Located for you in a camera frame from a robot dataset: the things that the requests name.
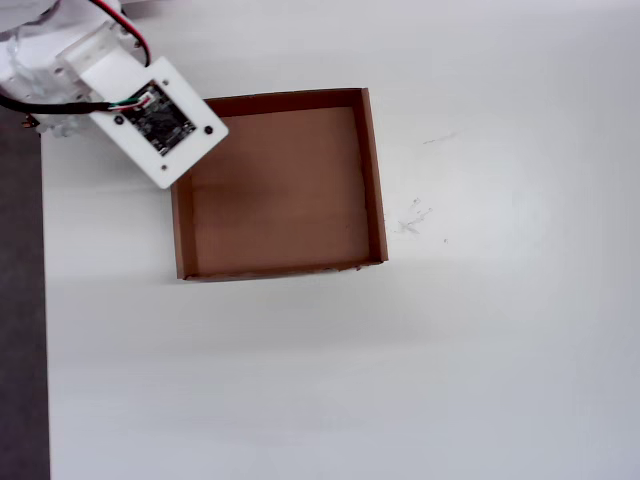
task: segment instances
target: scuff mark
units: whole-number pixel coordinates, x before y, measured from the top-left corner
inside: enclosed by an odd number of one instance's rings
[[[430,143],[444,142],[446,140],[451,140],[452,138],[457,137],[460,132],[451,132],[447,135],[443,135],[442,137],[433,138],[431,140],[427,140],[426,142],[422,142],[423,145],[429,145]]]
[[[409,212],[411,213],[413,208],[415,208],[415,206],[418,205],[419,203],[420,203],[420,199],[416,198],[411,204],[411,207],[409,207]],[[407,222],[402,222],[398,220],[398,225],[400,225],[400,230],[397,230],[396,233],[411,232],[413,234],[420,235],[420,232],[415,228],[415,226],[418,225],[419,223],[422,223],[424,219],[427,217],[427,215],[429,215],[432,211],[433,211],[432,208],[422,213],[421,211],[419,211],[416,218]]]

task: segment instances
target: open cardboard box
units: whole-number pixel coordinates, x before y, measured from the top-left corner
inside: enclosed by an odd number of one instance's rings
[[[388,260],[366,89],[207,100],[229,136],[172,187],[178,278]]]

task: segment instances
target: cable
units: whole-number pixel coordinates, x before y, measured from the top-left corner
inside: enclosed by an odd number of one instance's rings
[[[140,46],[144,50],[146,59],[145,59],[145,67],[148,67],[151,64],[151,52],[149,50],[149,45],[147,44],[144,37],[136,30],[136,28],[122,15],[113,10],[109,5],[104,3],[102,0],[89,0],[100,10],[109,15],[113,20],[116,21],[122,28],[124,28],[127,32],[133,35],[138,42],[140,42]],[[8,108],[9,110],[14,110],[16,112],[22,113],[36,113],[36,114],[47,114],[47,115],[74,115],[74,114],[86,114],[96,111],[124,111],[130,110],[133,108],[137,108],[141,106],[143,102],[140,102],[138,98],[128,98],[121,102],[110,103],[110,102],[76,102],[76,103],[60,103],[60,104],[50,104],[50,103],[25,103],[19,100],[14,100],[13,98],[7,97],[0,93],[0,105]]]
[[[149,50],[149,45],[147,44],[147,41],[144,39],[142,34],[140,34],[138,30],[136,30],[136,27],[134,27],[133,24],[131,24],[131,22],[129,22],[129,20],[127,20],[123,15],[116,12],[113,8],[107,5],[103,0],[89,0],[89,1],[93,3],[96,7],[98,7],[100,10],[102,10],[104,13],[109,15],[111,18],[113,18],[116,21],[116,23],[120,24],[120,26],[124,28],[127,32],[129,32],[131,35],[136,37],[136,40],[140,42],[140,46],[144,50],[144,54],[146,56],[144,66],[148,67],[151,64],[151,51]]]
[[[0,105],[9,110],[22,113],[40,113],[47,115],[74,115],[97,111],[108,111],[112,106],[109,102],[78,102],[78,103],[24,103],[0,94]]]

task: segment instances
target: red wire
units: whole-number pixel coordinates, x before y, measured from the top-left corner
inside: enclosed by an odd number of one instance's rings
[[[127,30],[134,37],[136,37],[136,39],[140,42],[140,44],[142,45],[142,48],[145,51],[145,54],[147,56],[145,67],[148,67],[149,64],[151,64],[151,50],[149,49],[149,44],[144,39],[142,34],[138,31],[138,29],[136,29],[136,27],[134,27],[129,20],[127,20],[124,16],[120,15],[118,12],[116,12],[113,8],[111,8],[108,4],[106,4],[102,0],[89,0],[89,1],[93,3],[96,7],[101,9],[103,12],[105,12],[107,15],[112,17],[116,22],[122,25],[125,28],[125,30]]]

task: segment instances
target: black cable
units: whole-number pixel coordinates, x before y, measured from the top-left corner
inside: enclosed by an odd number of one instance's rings
[[[48,115],[74,115],[96,111],[107,111],[111,107],[109,102],[79,102],[79,103],[24,103],[9,98],[0,93],[0,105],[9,110],[22,113],[40,113]]]

